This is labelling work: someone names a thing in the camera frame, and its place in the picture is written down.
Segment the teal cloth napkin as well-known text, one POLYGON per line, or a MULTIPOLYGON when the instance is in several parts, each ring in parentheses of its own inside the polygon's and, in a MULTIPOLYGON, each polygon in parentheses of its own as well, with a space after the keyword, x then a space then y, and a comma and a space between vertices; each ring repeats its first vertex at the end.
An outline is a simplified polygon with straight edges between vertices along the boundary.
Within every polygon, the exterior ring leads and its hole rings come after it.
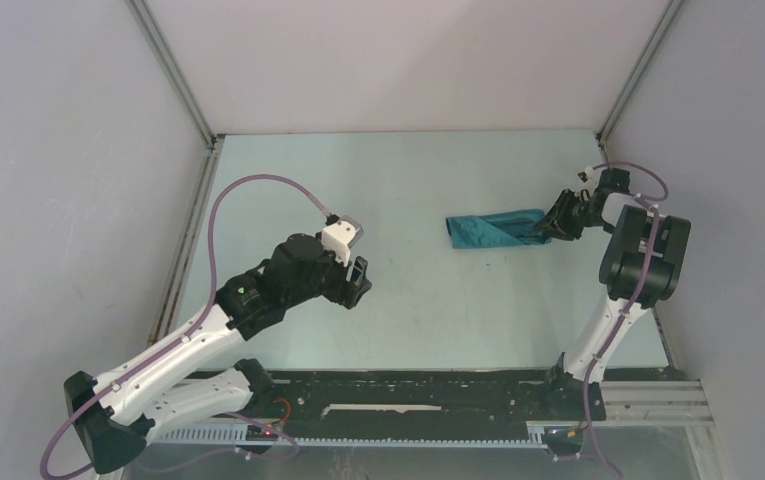
POLYGON ((550 238, 536 228, 544 216, 540 209, 452 216, 445 219, 445 227, 454 249, 540 246, 550 242, 550 238))

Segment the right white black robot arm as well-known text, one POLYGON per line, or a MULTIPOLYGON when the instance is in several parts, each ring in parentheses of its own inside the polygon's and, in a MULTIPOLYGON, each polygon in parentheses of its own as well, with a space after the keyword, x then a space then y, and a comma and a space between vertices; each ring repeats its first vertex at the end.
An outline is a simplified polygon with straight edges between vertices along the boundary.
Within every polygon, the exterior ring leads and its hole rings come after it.
POLYGON ((536 229, 562 241, 578 240, 589 228, 610 236, 598 270, 603 294, 558 362, 562 377, 590 385, 602 381, 628 330, 675 292, 692 225, 663 214, 657 200, 631 192, 625 167, 601 164, 578 177, 580 188, 563 190, 536 229))

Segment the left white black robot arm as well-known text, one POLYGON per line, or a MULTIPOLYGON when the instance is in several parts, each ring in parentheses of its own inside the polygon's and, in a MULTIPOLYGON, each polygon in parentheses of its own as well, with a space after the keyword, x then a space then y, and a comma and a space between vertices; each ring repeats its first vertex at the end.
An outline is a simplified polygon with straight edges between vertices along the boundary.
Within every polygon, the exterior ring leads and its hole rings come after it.
POLYGON ((261 365, 240 361, 208 383, 180 386, 189 374, 324 297, 351 309, 370 290, 367 261, 351 249, 362 236, 346 219, 310 236, 293 234, 270 258, 230 278, 211 304, 135 358, 98 376, 78 371, 63 384, 74 429, 99 474, 134 461, 159 435, 208 416, 243 409, 262 416, 274 390, 261 365))

